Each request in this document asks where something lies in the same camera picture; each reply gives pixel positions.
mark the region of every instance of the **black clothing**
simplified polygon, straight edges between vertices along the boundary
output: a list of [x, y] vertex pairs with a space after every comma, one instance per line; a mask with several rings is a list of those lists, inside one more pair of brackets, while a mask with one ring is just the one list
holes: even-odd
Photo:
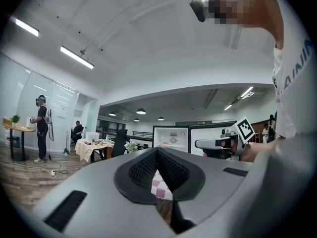
[[43, 133], [47, 132], [48, 130], [48, 125], [46, 124], [44, 117], [46, 115], [47, 108], [45, 106], [40, 106], [39, 112], [38, 112], [38, 117], [42, 117], [43, 119], [38, 122], [38, 133]]
[[48, 130], [38, 133], [39, 158], [42, 160], [46, 156], [46, 134]]
[[71, 138], [72, 138], [72, 140], [74, 141], [75, 144], [77, 143], [77, 140], [78, 140], [78, 139], [81, 139], [81, 134], [76, 135], [76, 133], [79, 133], [79, 132], [81, 132], [81, 131], [83, 131], [83, 130], [84, 130], [84, 127], [83, 127], [81, 124], [78, 125], [78, 126], [76, 126], [76, 127], [73, 129], [73, 133], [72, 133]]

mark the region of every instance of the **man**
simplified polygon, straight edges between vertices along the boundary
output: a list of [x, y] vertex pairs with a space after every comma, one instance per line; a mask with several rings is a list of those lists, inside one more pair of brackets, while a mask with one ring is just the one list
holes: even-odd
[[[242, 160], [273, 150], [285, 138], [317, 130], [316, 52], [304, 26], [286, 0], [205, 0], [205, 17], [246, 28], [263, 28], [275, 39], [272, 81], [278, 103], [276, 133], [268, 144], [247, 144]], [[195, 11], [201, 21], [201, 11]]]
[[47, 107], [45, 105], [46, 99], [44, 95], [40, 95], [38, 99], [36, 99], [36, 106], [39, 108], [38, 117], [31, 120], [31, 123], [37, 123], [38, 132], [38, 147], [39, 147], [39, 156], [36, 160], [34, 160], [35, 164], [44, 163], [46, 157], [46, 134], [48, 132], [48, 125], [46, 124], [44, 117], [46, 115]]
[[264, 124], [264, 129], [262, 131], [262, 139], [263, 139], [263, 144], [267, 144], [268, 141], [268, 124]]
[[78, 139], [81, 139], [81, 134], [83, 133], [83, 126], [80, 124], [80, 121], [76, 121], [76, 126], [73, 129], [72, 139], [74, 143], [77, 143]]

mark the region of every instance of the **jeans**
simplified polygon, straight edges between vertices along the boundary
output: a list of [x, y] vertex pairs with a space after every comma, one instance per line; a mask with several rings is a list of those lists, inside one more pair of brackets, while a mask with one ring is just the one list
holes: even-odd
[[45, 132], [38, 132], [38, 147], [39, 147], [39, 158], [42, 160], [46, 156], [46, 134], [48, 130]]

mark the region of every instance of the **railing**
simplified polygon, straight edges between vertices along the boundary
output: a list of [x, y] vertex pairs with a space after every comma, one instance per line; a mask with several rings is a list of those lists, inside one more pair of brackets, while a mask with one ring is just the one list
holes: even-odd
[[140, 132], [140, 131], [134, 131], [133, 132], [134, 137], [145, 137], [145, 138], [153, 138], [152, 132]]
[[[113, 132], [108, 132], [108, 131], [103, 131], [103, 130], [100, 130], [100, 129], [96, 129], [96, 132], [100, 133], [100, 137], [102, 139], [105, 139], [106, 138], [106, 135], [112, 135], [112, 136], [117, 136], [116, 133], [113, 133]], [[153, 141], [153, 138], [152, 137], [139, 137], [139, 136], [127, 136], [127, 138], [131, 138], [131, 139], [136, 139], [136, 140], [143, 140], [143, 141], [149, 141], [149, 142], [152, 142]]]
[[108, 132], [117, 133], [117, 130], [116, 129], [108, 129]]

